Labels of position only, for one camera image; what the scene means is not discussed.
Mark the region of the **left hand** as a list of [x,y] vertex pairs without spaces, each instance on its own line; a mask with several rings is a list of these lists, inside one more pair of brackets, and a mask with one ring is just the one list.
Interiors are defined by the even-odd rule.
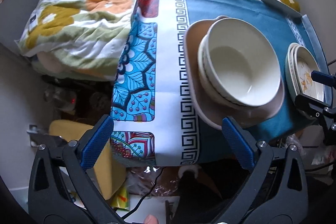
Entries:
[[159,224],[159,221],[158,221],[157,217],[155,217],[151,214],[148,215],[143,222],[145,224]]

